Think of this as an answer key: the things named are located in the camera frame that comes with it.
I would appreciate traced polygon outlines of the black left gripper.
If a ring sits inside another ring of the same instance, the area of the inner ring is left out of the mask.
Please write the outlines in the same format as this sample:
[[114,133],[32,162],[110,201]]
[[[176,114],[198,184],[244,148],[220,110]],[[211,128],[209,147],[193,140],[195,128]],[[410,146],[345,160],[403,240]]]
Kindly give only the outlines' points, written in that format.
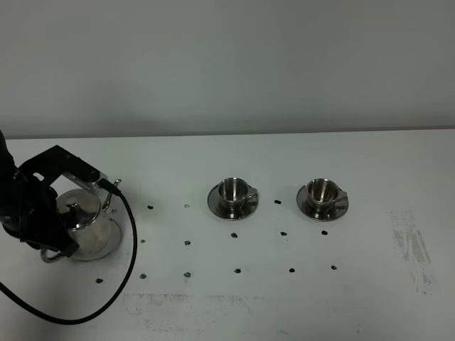
[[16,179],[21,185],[18,228],[19,239],[32,248],[49,249],[70,257],[79,244],[69,235],[58,213],[58,195],[51,187],[64,172],[85,181],[100,176],[99,170],[61,146],[34,156],[18,168]]

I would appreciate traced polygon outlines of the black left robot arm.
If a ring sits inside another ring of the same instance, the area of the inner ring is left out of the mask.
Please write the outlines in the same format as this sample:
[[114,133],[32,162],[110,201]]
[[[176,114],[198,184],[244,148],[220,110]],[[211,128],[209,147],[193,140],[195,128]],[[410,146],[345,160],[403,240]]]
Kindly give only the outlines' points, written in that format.
[[5,231],[35,249],[71,256],[79,248],[68,234],[51,187],[67,174],[91,190],[101,172],[60,146],[54,146],[20,166],[1,137],[1,224]]

